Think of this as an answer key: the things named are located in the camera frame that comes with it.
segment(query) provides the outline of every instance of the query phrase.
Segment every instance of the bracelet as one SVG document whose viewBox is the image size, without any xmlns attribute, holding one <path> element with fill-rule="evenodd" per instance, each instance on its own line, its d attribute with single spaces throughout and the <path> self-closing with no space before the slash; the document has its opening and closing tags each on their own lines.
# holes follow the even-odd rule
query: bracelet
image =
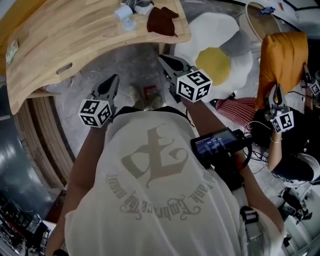
<svg viewBox="0 0 320 256">
<path fill-rule="evenodd" d="M 274 143 L 280 143 L 280 142 L 281 142 L 281 140 L 282 140 L 282 138 L 281 138 L 281 140 L 280 140 L 280 141 L 274 141 L 274 140 L 270 137 L 270 140 L 271 140 L 272 142 L 274 142 Z"/>
</svg>

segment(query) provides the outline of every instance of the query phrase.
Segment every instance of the display screen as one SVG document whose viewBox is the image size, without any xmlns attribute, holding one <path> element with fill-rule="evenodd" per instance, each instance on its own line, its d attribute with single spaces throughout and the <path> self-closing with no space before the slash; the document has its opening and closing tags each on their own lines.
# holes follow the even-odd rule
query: display screen
<svg viewBox="0 0 320 256">
<path fill-rule="evenodd" d="M 195 142 L 196 150 L 201 155 L 214 155 L 225 152 L 237 138 L 228 130 Z"/>
</svg>

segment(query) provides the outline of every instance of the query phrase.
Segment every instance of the white t-shirt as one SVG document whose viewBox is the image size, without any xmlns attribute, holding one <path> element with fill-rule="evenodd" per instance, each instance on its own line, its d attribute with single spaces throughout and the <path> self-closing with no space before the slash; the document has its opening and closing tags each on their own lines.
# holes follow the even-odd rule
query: white t-shirt
<svg viewBox="0 0 320 256">
<path fill-rule="evenodd" d="M 116 117 L 93 188 L 66 215 L 69 255 L 243 255 L 238 202 L 198 162 L 190 147 L 194 137 L 175 113 Z M 259 212 L 259 219 L 267 251 L 276 256 L 282 237 L 267 216 Z"/>
</svg>

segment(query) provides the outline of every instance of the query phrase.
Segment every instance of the red checkered cloth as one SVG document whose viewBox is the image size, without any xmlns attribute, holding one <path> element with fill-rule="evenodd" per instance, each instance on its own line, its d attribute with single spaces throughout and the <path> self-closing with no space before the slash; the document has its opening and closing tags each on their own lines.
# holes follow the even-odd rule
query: red checkered cloth
<svg viewBox="0 0 320 256">
<path fill-rule="evenodd" d="M 256 98 L 217 99 L 215 109 L 235 124 L 247 127 L 256 113 Z"/>
</svg>

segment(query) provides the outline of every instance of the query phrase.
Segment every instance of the curved wooden tabletop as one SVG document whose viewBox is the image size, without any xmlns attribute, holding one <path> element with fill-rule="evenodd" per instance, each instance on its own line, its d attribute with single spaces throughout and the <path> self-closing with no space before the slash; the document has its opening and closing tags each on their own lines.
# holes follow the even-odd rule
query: curved wooden tabletop
<svg viewBox="0 0 320 256">
<path fill-rule="evenodd" d="M 76 74 L 97 56 L 136 43 L 176 44 L 190 39 L 188 22 L 179 0 L 153 0 L 158 8 L 179 14 L 175 36 L 147 31 L 148 17 L 134 14 L 134 31 L 127 32 L 115 17 L 121 0 L 47 0 L 10 36 L 19 49 L 6 67 L 11 111 L 16 114 L 36 89 L 57 84 Z"/>
</svg>

